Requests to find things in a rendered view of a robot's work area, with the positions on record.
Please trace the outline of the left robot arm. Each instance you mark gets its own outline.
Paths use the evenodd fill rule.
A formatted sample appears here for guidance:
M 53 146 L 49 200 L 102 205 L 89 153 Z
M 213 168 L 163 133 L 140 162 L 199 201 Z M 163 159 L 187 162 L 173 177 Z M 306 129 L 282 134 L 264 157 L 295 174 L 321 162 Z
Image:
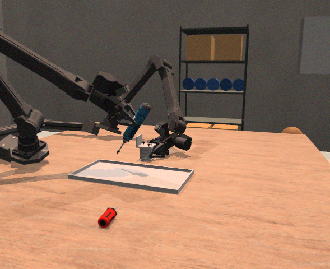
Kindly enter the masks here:
M 192 138 L 183 134 L 186 130 L 186 122 L 183 118 L 183 114 L 180 110 L 178 97 L 176 94 L 176 89 L 173 81 L 174 71 L 172 64 L 163 59 L 162 57 L 156 55 L 149 56 L 148 63 L 144 69 L 138 74 L 138 76 L 129 85 L 130 91 L 119 96 L 121 99 L 126 100 L 130 103 L 133 97 L 138 93 L 142 86 L 148 81 L 148 79 L 158 70 L 161 77 L 162 87 L 164 90 L 166 105 L 168 109 L 168 123 L 159 122 L 155 125 L 154 130 L 160 135 L 156 137 L 156 140 L 167 142 L 168 146 L 175 145 L 175 147 L 188 151 L 192 145 Z M 172 70 L 171 70 L 172 69 Z M 108 120 L 110 114 L 108 113 L 106 118 L 104 118 L 102 124 L 110 128 L 119 130 L 117 124 L 114 124 Z M 111 126 L 112 125 L 112 126 Z M 173 132 L 169 134 L 169 131 Z

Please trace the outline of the grey cylinder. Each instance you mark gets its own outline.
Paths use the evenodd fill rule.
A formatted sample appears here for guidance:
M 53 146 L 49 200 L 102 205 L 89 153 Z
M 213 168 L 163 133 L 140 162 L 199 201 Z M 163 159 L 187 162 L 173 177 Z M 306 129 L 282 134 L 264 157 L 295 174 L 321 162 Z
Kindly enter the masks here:
M 149 158 L 149 154 L 152 152 L 152 149 L 144 149 L 144 148 L 139 148 L 140 149 L 140 158 L 139 160 L 141 161 L 152 161 L 153 158 Z

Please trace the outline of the beige metal bracket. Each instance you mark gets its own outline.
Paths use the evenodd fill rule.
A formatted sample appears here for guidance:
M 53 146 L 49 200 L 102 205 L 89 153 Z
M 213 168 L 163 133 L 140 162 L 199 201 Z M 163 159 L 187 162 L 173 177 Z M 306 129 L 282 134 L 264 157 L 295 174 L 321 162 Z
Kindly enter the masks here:
M 147 143 L 142 143 L 142 133 L 136 136 L 136 148 L 151 149 L 154 146 L 156 146 L 156 144 L 152 143 L 150 146 L 148 146 Z

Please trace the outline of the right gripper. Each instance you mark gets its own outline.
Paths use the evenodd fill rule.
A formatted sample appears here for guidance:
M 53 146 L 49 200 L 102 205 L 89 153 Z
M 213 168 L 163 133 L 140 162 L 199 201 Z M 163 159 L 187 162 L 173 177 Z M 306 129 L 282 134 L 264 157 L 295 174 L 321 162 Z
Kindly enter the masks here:
M 111 111 L 110 109 L 108 109 L 107 107 L 102 105 L 103 101 L 101 102 L 100 108 L 110 114 L 110 117 L 108 118 L 108 120 L 110 122 L 115 119 L 113 121 L 114 124 L 136 127 L 137 123 L 134 121 L 134 119 L 128 113 L 130 110 L 133 115 L 136 114 L 136 112 L 134 111 L 134 109 L 130 103 L 127 103 L 126 100 L 123 100 L 114 107 L 113 111 Z M 122 119 L 131 121 L 133 124 L 127 123 L 127 122 L 122 122 L 121 121 Z

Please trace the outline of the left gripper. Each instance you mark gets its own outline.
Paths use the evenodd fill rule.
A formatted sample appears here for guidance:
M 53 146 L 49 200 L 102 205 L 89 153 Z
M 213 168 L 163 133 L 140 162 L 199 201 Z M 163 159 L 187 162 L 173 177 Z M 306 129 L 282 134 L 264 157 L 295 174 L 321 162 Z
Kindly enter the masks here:
M 171 148 L 173 144 L 172 143 L 168 146 L 167 142 L 156 139 L 151 139 L 151 141 L 147 141 L 147 143 L 150 142 L 156 144 L 156 146 L 153 147 L 152 152 L 149 154 L 149 158 L 165 158 L 165 155 L 169 155 L 169 148 Z M 153 156 L 153 154 L 156 155 Z

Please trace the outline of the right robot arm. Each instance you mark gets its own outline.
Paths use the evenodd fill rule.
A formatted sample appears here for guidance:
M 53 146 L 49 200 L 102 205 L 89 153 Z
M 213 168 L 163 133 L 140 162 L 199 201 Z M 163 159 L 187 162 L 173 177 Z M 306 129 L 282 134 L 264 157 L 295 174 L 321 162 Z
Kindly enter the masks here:
M 130 91 L 126 82 L 121 79 L 116 80 L 113 75 L 102 71 L 98 72 L 90 85 L 80 76 L 61 69 L 10 38 L 2 30 L 0 30 L 0 52 L 55 84 L 76 100 L 87 102 L 93 88 L 89 101 L 100 107 L 104 100 L 102 105 L 111 111 L 123 101 L 119 96 Z M 44 115 L 22 100 L 1 71 L 0 99 L 15 119 L 19 133 L 17 139 L 19 148 L 16 146 L 12 149 L 12 154 L 28 160 L 46 146 L 46 142 L 39 140 L 37 136 L 42 132 L 40 128 L 45 127 Z

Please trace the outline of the blue screwdriver barrel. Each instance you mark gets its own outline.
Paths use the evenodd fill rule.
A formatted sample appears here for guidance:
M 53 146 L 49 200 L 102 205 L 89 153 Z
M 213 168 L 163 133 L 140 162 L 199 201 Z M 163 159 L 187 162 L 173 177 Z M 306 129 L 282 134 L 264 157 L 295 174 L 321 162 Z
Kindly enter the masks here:
M 132 138 L 134 137 L 134 135 L 138 131 L 139 127 L 141 126 L 141 124 L 143 123 L 145 118 L 147 117 L 150 110 L 151 110 L 151 107 L 148 103 L 141 104 L 141 106 L 137 110 L 137 113 L 133 117 L 133 119 L 137 123 L 137 125 L 136 125 L 136 127 L 131 127 L 131 126 L 127 127 L 127 129 L 123 133 L 123 143 L 122 143 L 120 149 L 122 148 L 122 146 L 125 143 L 129 142 L 129 140 L 132 140 Z M 118 151 L 120 151 L 120 149 Z

